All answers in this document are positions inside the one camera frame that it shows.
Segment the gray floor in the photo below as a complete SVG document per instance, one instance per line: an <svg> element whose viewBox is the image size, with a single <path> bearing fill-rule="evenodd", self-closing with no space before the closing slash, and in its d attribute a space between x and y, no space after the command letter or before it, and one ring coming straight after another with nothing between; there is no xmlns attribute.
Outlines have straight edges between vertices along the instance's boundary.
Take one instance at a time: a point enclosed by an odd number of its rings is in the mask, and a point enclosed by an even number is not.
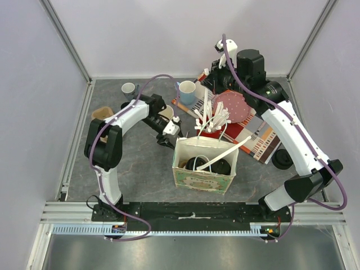
<svg viewBox="0 0 360 270"><path fill-rule="evenodd" d="M52 235L43 270L345 269L334 232L296 227L279 243L231 236L150 236L126 243L102 236Z"/></svg>
<svg viewBox="0 0 360 270"><path fill-rule="evenodd" d="M285 78L274 78L289 92ZM109 106L116 113L125 102L121 86L126 82L144 84L145 79L97 80L80 140L73 174L71 176L68 201L85 201L91 195L98 195L99 189L94 171L83 154L91 113L100 107ZM162 95L167 104L175 96L173 82L157 79L150 83L144 94ZM182 119L182 130L190 137L195 135L195 120L178 109ZM225 195L175 188L172 173L173 150L159 146L156 133L145 123L139 122L123 138L123 157L118 166L118 179L124 201L249 201L273 191L295 175L294 166L289 170L275 168L271 161L263 165L240 151L237 162L237 176Z"/></svg>

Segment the gray tabletop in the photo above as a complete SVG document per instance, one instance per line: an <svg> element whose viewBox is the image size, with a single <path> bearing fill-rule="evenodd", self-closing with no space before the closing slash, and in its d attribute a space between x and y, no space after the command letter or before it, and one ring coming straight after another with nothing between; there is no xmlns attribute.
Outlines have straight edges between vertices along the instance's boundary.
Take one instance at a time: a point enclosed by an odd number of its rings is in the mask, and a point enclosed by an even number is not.
<svg viewBox="0 0 360 270"><path fill-rule="evenodd" d="M285 78L275 79L288 89ZM71 176L68 201L85 201L91 195L98 195L99 188L94 171L84 156L84 146L91 121L91 113L103 106L109 106L114 113L126 101L121 86L126 82L144 84L145 79L97 80L89 106L87 119L80 140L79 150ZM173 82L157 79L150 83L144 94L162 95L167 104L175 96ZM178 109L182 120L182 130L189 137L195 135L195 120ZM285 180L295 175L295 168L288 170L275 168L271 161L261 164L248 154L240 151L237 159L237 175L225 195L205 191L176 188L172 172L173 150L156 143L156 132L145 123L139 122L123 138L123 157L118 166L118 180L124 201L248 201L273 191Z"/></svg>

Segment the light blue mug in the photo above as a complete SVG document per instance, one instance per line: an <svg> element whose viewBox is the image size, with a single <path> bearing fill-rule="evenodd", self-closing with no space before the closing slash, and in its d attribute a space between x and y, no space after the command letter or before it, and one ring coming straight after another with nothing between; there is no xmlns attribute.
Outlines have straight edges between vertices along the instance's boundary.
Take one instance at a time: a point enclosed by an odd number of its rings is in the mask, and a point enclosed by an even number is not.
<svg viewBox="0 0 360 270"><path fill-rule="evenodd" d="M180 102L184 105L190 105L195 101L195 83L185 80L177 83L180 91Z"/></svg>

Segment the metal frame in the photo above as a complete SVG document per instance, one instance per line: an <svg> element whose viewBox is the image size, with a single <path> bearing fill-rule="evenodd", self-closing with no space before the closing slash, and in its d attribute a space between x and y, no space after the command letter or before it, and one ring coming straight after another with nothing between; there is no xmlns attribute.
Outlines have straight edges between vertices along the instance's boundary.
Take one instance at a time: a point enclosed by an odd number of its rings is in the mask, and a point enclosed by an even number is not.
<svg viewBox="0 0 360 270"><path fill-rule="evenodd" d="M90 206L94 206L94 204L96 204L96 202L89 202ZM327 202L326 205L339 206L339 203ZM123 224L122 222L92 222L91 216L92 210L86 206L85 202L47 202L40 220L40 227L35 239L33 250L30 255L27 269L42 269L49 246L50 237L53 233L58 233L60 231L61 234L68 235L104 235L102 233L103 229L99 228L107 228L109 225ZM59 229L64 226L71 228L71 225L73 225L74 228L86 227L94 228L94 230L89 233L88 230L84 232L81 231L81 229L77 229L77 231L71 229ZM257 226L274 226L276 223L251 223L250 225L256 230ZM342 211L331 211L312 202L304 202L302 204L295 205L293 226L322 225L332 226L336 236L336 242L345 265L345 269L360 269L357 253L354 249L354 243L351 239L349 229ZM246 236L243 233L229 234L229 232L217 232L214 234L207 232L201 233L202 235L209 236ZM161 232L155 235L178 234L178 232Z"/></svg>
<svg viewBox="0 0 360 270"><path fill-rule="evenodd" d="M315 22L315 25L313 27L313 29L311 30L307 40L305 41L303 47L301 48L298 56L295 59L294 64L292 65L287 78L288 80L292 80L292 78L294 77L296 71L298 70L298 67L300 66L300 64L302 63L302 61L304 60L306 54L308 53L311 45L313 44L313 42L315 41L315 39L318 36L318 33L320 32L320 30L322 29L326 19L328 18L330 12L334 9L335 4L337 3L338 0L328 0L327 3L325 4L325 7L323 8L323 10L320 13L320 16L318 17L317 21Z"/></svg>
<svg viewBox="0 0 360 270"><path fill-rule="evenodd" d="M78 66L81 74L83 75L84 79L87 82L91 82L91 77L86 70L86 67L84 66L83 61L81 60L79 54L77 53L73 43L71 42L71 39L69 38L69 35L67 34L64 26L62 25L59 16L57 15L53 5L51 4L50 0L39 0L42 6L44 7L48 17L50 18L52 24L54 25L56 31L58 32L61 40L63 41L66 49L69 51L69 54L75 61L76 65Z"/></svg>
<svg viewBox="0 0 360 270"><path fill-rule="evenodd" d="M66 198L68 196L70 178L73 173L74 163L79 149L81 134L83 133L87 112L90 106L92 93L95 87L95 82L96 81L92 81L91 83L88 84L86 88L83 104L81 106L78 122L76 124L75 133L73 139L71 140L69 154L67 155L65 166L61 172L60 182L58 186L58 193L57 196L55 197L55 200L66 201Z"/></svg>

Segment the black round object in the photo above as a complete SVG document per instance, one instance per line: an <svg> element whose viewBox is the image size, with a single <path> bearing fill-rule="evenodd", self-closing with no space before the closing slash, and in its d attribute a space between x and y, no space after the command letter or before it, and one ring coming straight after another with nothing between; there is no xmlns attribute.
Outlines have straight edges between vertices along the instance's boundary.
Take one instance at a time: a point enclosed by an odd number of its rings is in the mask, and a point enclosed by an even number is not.
<svg viewBox="0 0 360 270"><path fill-rule="evenodd" d="M276 150L271 160L272 164L281 170L287 170L294 164L289 153L285 149Z"/></svg>
<svg viewBox="0 0 360 270"><path fill-rule="evenodd" d="M186 163L185 169L187 169L187 170L194 170L194 161L195 161L195 159L196 159L196 157L190 158L190 159L188 160L188 162ZM199 167L199 166L204 165L204 164L206 164L206 161L205 161L204 159L198 157L198 158L196 159L195 169L196 169L197 167ZM205 171L208 172L208 171L209 171L209 167L206 167L206 168L203 169L203 170L205 170Z"/></svg>
<svg viewBox="0 0 360 270"><path fill-rule="evenodd" d="M122 105L121 105L121 109L124 109L126 106L128 106L130 104L130 102L124 102Z"/></svg>
<svg viewBox="0 0 360 270"><path fill-rule="evenodd" d="M231 172L231 166L229 162L224 159L219 159L211 165L211 171L213 173L223 174L229 176Z"/></svg>

